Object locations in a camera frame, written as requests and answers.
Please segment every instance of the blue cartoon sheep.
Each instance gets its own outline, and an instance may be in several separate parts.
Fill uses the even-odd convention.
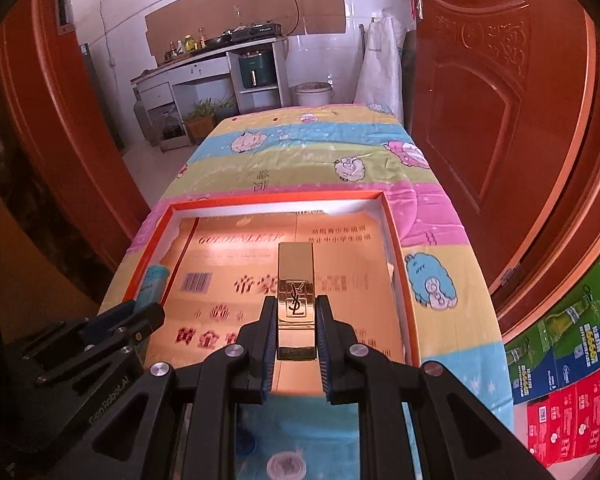
[[[433,310],[445,310],[458,304],[454,282],[440,261],[431,254],[407,254],[407,275],[416,300]]]

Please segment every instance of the door panel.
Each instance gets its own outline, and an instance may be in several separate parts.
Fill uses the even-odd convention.
[[[589,117],[594,29],[576,0],[423,0],[412,135],[490,290],[542,228]]]

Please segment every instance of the tile floor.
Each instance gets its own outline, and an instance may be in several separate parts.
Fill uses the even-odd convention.
[[[144,141],[132,144],[122,158],[140,193],[153,208],[195,150],[196,146],[186,146],[163,153],[160,146]]]

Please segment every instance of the black cable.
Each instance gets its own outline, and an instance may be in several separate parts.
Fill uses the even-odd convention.
[[[284,36],[291,36],[296,31],[296,28],[298,28],[298,25],[300,24],[300,7],[298,7],[298,0],[294,0],[294,3],[296,4],[296,26],[293,29],[291,29],[290,33],[284,34]]]

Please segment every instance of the silver bolt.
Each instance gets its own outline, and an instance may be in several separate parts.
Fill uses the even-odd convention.
[[[355,357],[364,357],[369,353],[369,348],[362,343],[355,343],[349,347],[349,353]]]
[[[155,375],[156,377],[162,377],[165,373],[169,371],[169,365],[167,363],[159,362],[154,363],[149,368],[151,375]]]
[[[438,361],[427,361],[422,366],[422,369],[427,375],[431,375],[434,377],[439,377],[440,375],[442,375],[442,372],[445,371],[445,369]]]
[[[224,349],[224,353],[229,357],[239,357],[244,354],[244,346],[242,345],[229,345]]]

